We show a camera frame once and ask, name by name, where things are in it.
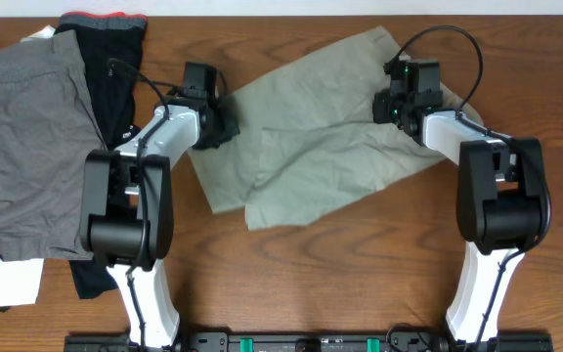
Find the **khaki green shorts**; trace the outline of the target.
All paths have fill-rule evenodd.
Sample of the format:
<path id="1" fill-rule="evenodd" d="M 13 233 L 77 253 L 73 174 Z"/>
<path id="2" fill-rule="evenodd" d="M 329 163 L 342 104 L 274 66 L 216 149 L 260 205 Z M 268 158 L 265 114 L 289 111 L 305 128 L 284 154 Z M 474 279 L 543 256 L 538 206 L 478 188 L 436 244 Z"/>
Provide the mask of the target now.
<path id="1" fill-rule="evenodd" d="M 371 105 L 400 47 L 378 26 L 271 71 L 232 94 L 239 133 L 190 158 L 215 213 L 250 230 L 304 226 L 440 161 Z"/>

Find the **white folded garment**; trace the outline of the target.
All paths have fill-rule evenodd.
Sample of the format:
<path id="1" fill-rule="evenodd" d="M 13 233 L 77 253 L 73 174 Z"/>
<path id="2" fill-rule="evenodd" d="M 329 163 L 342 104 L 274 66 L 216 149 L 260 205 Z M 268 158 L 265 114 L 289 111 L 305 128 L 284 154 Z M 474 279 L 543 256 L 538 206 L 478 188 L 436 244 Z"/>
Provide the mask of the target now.
<path id="1" fill-rule="evenodd" d="M 44 260 L 0 260 L 0 307 L 31 305 L 37 300 Z"/>

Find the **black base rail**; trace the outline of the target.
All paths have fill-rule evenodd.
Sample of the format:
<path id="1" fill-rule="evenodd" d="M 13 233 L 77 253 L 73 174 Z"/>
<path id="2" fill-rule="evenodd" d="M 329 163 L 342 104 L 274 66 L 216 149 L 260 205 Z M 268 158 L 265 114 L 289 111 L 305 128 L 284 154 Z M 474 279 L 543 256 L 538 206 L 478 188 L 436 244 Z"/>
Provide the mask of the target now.
<path id="1" fill-rule="evenodd" d="M 429 331 L 395 330 L 384 335 L 270 335 L 226 334 L 223 332 L 196 333 L 168 347 L 145 350 L 121 336 L 69 336 L 65 352 L 108 351 L 177 351 L 177 352 L 447 352 L 500 351 L 552 352 L 554 344 L 545 333 L 505 333 L 498 339 L 473 347 L 463 342 L 450 342 L 444 336 Z"/>

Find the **grey shorts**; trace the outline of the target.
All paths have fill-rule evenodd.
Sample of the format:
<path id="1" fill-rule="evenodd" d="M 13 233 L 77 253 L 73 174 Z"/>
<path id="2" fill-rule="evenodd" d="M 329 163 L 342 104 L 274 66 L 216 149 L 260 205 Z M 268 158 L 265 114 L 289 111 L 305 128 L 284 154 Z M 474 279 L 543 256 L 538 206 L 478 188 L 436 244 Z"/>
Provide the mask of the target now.
<path id="1" fill-rule="evenodd" d="M 0 260 L 90 257 L 83 168 L 104 146 L 74 32 L 0 49 Z"/>

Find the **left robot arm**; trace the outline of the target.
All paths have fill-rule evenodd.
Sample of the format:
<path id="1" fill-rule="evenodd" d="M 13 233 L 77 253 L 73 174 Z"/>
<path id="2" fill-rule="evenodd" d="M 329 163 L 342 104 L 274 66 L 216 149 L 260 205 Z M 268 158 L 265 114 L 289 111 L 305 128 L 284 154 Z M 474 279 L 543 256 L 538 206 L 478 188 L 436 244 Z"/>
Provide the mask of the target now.
<path id="1" fill-rule="evenodd" d="M 130 323 L 122 338 L 92 342 L 98 351 L 176 351 L 180 315 L 164 259 L 173 239 L 171 171 L 188 150 L 217 148 L 239 132 L 218 97 L 167 96 L 151 121 L 112 151 L 85 160 L 81 242 L 116 282 Z"/>

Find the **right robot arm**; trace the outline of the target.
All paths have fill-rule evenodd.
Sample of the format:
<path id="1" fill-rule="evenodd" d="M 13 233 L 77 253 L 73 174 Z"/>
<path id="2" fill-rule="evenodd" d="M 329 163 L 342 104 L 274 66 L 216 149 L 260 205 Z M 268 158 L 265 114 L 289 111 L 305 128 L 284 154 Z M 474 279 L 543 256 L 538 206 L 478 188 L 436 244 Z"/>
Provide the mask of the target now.
<path id="1" fill-rule="evenodd" d="M 449 107 L 445 89 L 397 79 L 377 92 L 376 123 L 393 124 L 457 168 L 456 222 L 466 248 L 446 314 L 459 351 L 498 350 L 498 315 L 511 278 L 550 227 L 551 200 L 541 143 L 512 138 Z"/>

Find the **black shorts red waistband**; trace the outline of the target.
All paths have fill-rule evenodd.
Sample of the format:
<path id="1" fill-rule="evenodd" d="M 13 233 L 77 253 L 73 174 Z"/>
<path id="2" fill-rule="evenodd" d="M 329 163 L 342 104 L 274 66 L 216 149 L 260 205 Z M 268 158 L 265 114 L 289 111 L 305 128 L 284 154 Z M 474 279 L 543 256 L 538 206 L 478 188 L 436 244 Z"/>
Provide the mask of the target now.
<path id="1" fill-rule="evenodd" d="M 147 25 L 148 18 L 139 14 L 69 12 L 56 28 L 57 33 L 76 34 L 93 112 L 109 150 L 131 140 L 140 128 L 134 125 L 135 78 L 113 71 L 108 61 L 117 59 L 138 69 Z"/>

